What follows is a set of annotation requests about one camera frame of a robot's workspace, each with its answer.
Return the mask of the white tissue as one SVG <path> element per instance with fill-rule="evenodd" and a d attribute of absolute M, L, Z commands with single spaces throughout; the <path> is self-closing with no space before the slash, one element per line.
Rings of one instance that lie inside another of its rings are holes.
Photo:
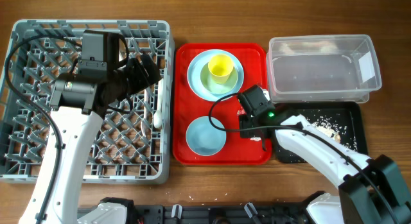
<path fill-rule="evenodd" d="M 259 141 L 261 141 L 262 139 L 261 139 L 260 137 L 252 137 L 252 138 L 250 138 L 250 140 L 251 140 L 251 141 L 259 142 Z"/>

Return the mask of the white plastic fork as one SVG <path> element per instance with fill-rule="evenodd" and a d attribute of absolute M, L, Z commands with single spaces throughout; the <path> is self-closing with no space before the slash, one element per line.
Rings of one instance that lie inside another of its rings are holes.
<path fill-rule="evenodd" d="M 146 137 L 146 130 L 147 130 L 147 117 L 149 110 L 147 107 L 149 106 L 149 92 L 147 89 L 144 90 L 144 100 L 143 100 L 143 119 L 141 121 L 141 131 L 142 135 Z"/>

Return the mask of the white plastic spoon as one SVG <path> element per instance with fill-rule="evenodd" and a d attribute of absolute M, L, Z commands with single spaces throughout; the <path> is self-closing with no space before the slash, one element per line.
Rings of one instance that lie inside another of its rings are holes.
<path fill-rule="evenodd" d="M 160 129 L 162 127 L 162 97 L 163 97 L 163 88 L 164 88 L 164 80 L 161 79 L 158 82 L 158 95 L 157 95 L 157 110 L 153 115 L 153 125 L 156 129 Z"/>

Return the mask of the light blue bowl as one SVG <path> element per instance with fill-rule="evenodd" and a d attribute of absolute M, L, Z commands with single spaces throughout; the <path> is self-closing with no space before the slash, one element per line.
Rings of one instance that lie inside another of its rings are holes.
<path fill-rule="evenodd" d="M 204 157 L 215 155 L 221 151 L 226 139 L 226 132 L 215 128 L 207 116 L 196 118 L 186 130 L 186 142 L 189 149 Z"/>

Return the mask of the food scraps rice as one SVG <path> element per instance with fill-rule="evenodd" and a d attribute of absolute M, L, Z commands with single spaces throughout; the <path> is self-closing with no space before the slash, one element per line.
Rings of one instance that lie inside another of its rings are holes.
<path fill-rule="evenodd" d="M 343 108 L 299 109 L 309 123 L 341 145 L 357 151 L 356 137 L 351 114 Z"/>

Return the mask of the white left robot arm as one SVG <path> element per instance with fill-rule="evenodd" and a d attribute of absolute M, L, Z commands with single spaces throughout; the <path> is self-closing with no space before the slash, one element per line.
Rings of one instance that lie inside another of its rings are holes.
<path fill-rule="evenodd" d="M 84 31 L 80 57 L 53 84 L 51 111 L 32 104 L 51 130 L 31 200 L 19 223 L 77 223 L 89 152 L 111 104 L 129 101 L 161 79 L 148 55 L 120 59 L 120 47 L 126 45 L 119 33 Z"/>

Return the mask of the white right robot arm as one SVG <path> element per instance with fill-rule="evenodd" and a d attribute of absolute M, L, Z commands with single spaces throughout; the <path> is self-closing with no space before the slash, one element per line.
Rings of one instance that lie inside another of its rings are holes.
<path fill-rule="evenodd" d="M 315 128 L 303 115 L 274 105 L 255 85 L 237 96 L 247 128 L 274 138 L 322 173 L 338 195 L 323 194 L 306 210 L 315 223 L 410 223 L 410 190 L 388 156 L 372 159 Z"/>

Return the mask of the grey dishwasher rack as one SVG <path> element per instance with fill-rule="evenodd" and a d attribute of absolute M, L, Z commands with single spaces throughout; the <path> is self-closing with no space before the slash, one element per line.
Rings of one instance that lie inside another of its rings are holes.
<path fill-rule="evenodd" d="M 142 135 L 144 90 L 130 100 L 112 103 L 89 152 L 84 182 L 98 184 L 161 184 L 170 165 L 170 101 L 175 43 L 170 25 L 162 20 L 47 20 L 17 21 L 6 56 L 9 80 L 1 81 L 1 180 L 36 181 L 49 140 L 44 114 L 53 84 L 68 73 L 81 55 L 86 30 L 119 33 L 127 40 L 121 57 L 149 55 L 164 80 L 162 127 L 153 125 L 158 83 L 147 88 L 146 137 Z"/>

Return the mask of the large light blue plate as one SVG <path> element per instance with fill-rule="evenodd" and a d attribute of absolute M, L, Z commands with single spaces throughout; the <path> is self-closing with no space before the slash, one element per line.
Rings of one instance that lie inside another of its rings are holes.
<path fill-rule="evenodd" d="M 238 82 L 233 90 L 229 91 L 225 94 L 211 94 L 207 89 L 204 88 L 200 81 L 200 73 L 202 71 L 203 66 L 208 63 L 213 55 L 217 54 L 225 54 L 232 58 L 234 62 L 234 66 L 236 67 L 237 74 L 238 74 Z M 216 101 L 223 96 L 228 94 L 232 94 L 235 92 L 239 92 L 244 81 L 244 70 L 243 66 L 241 65 L 240 61 L 231 53 L 221 50 L 221 49 L 210 49 L 207 51 L 203 51 L 198 54 L 194 59 L 192 59 L 191 63 L 189 64 L 187 70 L 187 80 L 189 83 L 190 89 L 200 98 L 206 101 Z"/>

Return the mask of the small green plate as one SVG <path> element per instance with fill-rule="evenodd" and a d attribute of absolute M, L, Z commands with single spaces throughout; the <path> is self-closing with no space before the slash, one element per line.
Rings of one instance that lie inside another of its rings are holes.
<path fill-rule="evenodd" d="M 225 94 L 233 90 L 238 82 L 238 74 L 236 67 L 234 66 L 227 81 L 223 84 L 216 83 L 212 79 L 212 74 L 209 71 L 208 63 L 206 63 L 200 73 L 200 81 L 205 89 L 211 94 Z"/>

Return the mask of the yellow plastic cup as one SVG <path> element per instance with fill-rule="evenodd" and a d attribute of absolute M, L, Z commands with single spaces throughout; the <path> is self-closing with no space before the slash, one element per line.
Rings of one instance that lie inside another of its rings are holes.
<path fill-rule="evenodd" d="M 208 62 L 208 69 L 215 83 L 224 84 L 234 69 L 234 62 L 228 55 L 213 55 Z"/>

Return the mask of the red plastic tray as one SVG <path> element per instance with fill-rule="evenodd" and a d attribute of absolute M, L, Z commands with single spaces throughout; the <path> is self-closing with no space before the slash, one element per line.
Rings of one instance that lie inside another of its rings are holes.
<path fill-rule="evenodd" d="M 238 132 L 227 133 L 224 147 L 217 154 L 205 157 L 189 149 L 186 130 L 198 117 L 207 116 L 213 102 L 197 96 L 189 87 L 188 68 L 192 60 L 204 51 L 220 49 L 233 54 L 245 72 L 241 91 L 253 85 L 267 89 L 266 53 L 255 43 L 188 43 L 181 46 L 175 59 L 174 108 L 173 108 L 173 155 L 185 165 L 257 165 L 266 163 L 272 156 L 272 143 L 244 139 Z"/>

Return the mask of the clear plastic bin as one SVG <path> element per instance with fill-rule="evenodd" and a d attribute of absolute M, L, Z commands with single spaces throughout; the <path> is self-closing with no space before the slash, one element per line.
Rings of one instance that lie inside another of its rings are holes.
<path fill-rule="evenodd" d="M 365 34 L 274 37 L 266 61 L 275 102 L 365 103 L 382 87 L 376 51 Z"/>

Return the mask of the black plastic tray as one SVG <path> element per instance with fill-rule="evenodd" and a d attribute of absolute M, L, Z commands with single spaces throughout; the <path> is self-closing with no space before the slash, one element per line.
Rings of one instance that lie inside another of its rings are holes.
<path fill-rule="evenodd" d="M 276 107 L 303 115 L 322 133 L 350 150 L 369 153 L 362 114 L 355 102 L 278 103 Z"/>

